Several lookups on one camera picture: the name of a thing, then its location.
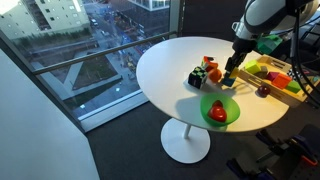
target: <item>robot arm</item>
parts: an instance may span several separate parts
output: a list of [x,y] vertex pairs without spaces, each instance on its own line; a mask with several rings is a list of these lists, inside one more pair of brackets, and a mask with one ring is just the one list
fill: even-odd
[[227,61],[224,78],[229,78],[246,55],[256,47],[256,40],[263,33],[292,28],[295,12],[300,9],[300,22],[304,23],[316,12],[318,0],[248,0],[240,22],[234,23],[235,51]]

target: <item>green block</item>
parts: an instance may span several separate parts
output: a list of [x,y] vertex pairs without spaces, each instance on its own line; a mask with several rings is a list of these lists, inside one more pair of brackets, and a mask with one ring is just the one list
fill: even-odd
[[247,62],[247,64],[245,65],[245,69],[251,74],[255,74],[261,71],[256,60],[251,60]]
[[298,93],[301,90],[301,87],[297,81],[290,81],[286,89],[293,93]]

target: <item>glass window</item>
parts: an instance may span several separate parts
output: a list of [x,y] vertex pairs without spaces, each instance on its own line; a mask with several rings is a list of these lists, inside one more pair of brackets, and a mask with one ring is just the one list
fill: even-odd
[[[169,8],[151,11],[138,5],[140,0],[134,3],[119,0],[108,4],[87,3],[81,7],[81,13],[63,11],[59,17],[48,14],[53,9],[58,12],[61,7],[73,10],[74,1],[82,4],[82,0],[45,5],[42,4],[45,1],[23,3],[24,7],[11,8],[1,16],[12,14],[10,22],[19,26],[2,23],[0,28],[33,71],[89,57],[86,61],[37,75],[74,117],[83,120],[84,116],[122,102],[139,90],[135,75],[139,58],[162,39],[105,55],[96,56],[95,53],[168,32]],[[140,2],[149,8],[149,0]],[[21,16],[24,12],[30,15]]]

